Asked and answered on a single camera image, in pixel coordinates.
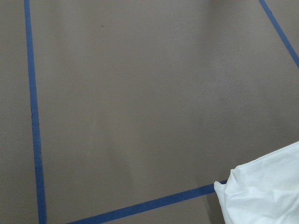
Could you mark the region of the white long-sleeve printed shirt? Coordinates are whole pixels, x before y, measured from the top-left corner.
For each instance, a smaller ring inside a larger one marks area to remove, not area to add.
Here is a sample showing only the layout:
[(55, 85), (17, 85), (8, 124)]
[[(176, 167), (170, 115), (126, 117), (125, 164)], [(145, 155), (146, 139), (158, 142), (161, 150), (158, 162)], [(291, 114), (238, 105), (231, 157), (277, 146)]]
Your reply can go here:
[(214, 189), (227, 224), (297, 224), (299, 144), (237, 166)]

